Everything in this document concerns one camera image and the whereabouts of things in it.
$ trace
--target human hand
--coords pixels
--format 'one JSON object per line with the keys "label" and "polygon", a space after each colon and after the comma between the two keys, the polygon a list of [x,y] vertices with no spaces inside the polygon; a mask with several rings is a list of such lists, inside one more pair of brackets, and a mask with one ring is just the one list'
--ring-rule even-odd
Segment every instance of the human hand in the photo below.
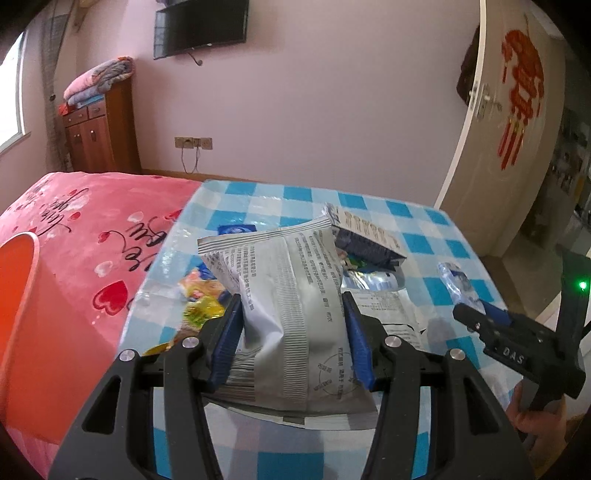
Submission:
{"label": "human hand", "polygon": [[562,396],[556,413],[531,410],[519,412],[522,390],[522,383],[519,382],[505,413],[515,429],[537,437],[528,456],[536,477],[539,477],[556,461],[566,446],[566,401]]}

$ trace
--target screw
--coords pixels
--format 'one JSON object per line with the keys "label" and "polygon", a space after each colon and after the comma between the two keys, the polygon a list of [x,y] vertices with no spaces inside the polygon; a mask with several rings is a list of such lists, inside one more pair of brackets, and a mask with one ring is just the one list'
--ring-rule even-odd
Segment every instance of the screw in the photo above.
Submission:
{"label": "screw", "polygon": [[197,337],[187,337],[183,340],[183,347],[185,348],[195,348],[197,345],[199,345]]}
{"label": "screw", "polygon": [[394,335],[386,337],[384,342],[386,343],[386,345],[391,346],[393,348],[398,348],[400,345],[402,345],[402,340]]}
{"label": "screw", "polygon": [[134,357],[135,352],[133,350],[123,350],[119,354],[119,360],[121,360],[122,362],[129,362],[130,360],[133,360]]}
{"label": "screw", "polygon": [[449,354],[454,360],[464,360],[466,358],[464,350],[460,350],[459,348],[452,348]]}

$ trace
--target blue gripper pad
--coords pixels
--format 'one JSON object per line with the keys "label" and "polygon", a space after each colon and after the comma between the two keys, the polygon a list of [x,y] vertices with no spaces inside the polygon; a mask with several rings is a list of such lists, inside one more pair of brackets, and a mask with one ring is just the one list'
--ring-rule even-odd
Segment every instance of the blue gripper pad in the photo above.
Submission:
{"label": "blue gripper pad", "polygon": [[509,313],[506,310],[501,310],[499,307],[495,307],[490,303],[481,300],[482,304],[484,305],[484,311],[486,312],[486,316],[493,320],[497,325],[502,325],[505,327],[510,327],[513,320],[509,317]]}
{"label": "blue gripper pad", "polygon": [[348,301],[343,302],[343,307],[345,308],[345,324],[347,326],[355,377],[367,390],[372,391],[375,385],[372,349],[369,347],[367,339],[363,334],[363,330],[359,324],[361,318],[358,317],[356,309],[352,308]]}
{"label": "blue gripper pad", "polygon": [[232,301],[226,313],[226,324],[219,336],[216,346],[213,348],[210,360],[211,375],[208,383],[213,389],[217,389],[226,382],[230,374],[232,359],[236,353],[236,347],[244,328],[244,313],[241,301]]}

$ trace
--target wooden cabinet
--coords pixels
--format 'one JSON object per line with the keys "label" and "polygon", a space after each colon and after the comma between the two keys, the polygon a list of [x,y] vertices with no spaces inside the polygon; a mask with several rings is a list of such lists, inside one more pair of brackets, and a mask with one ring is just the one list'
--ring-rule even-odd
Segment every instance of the wooden cabinet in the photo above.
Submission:
{"label": "wooden cabinet", "polygon": [[63,122],[75,171],[142,173],[130,79],[115,83],[104,100],[69,113]]}

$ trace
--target curtain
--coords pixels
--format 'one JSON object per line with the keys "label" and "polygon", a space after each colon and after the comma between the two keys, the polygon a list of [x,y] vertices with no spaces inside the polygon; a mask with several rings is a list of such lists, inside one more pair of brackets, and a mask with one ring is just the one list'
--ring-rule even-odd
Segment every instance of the curtain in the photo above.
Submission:
{"label": "curtain", "polygon": [[56,14],[59,0],[53,0],[44,11],[43,32],[41,33],[41,78],[43,81],[43,94],[45,98],[45,122],[47,127],[47,171],[67,171],[67,150],[64,137],[64,129],[57,107],[61,102],[61,93],[56,95],[54,89],[54,75],[61,45],[64,41],[66,27],[74,1],[68,5],[67,13]]}

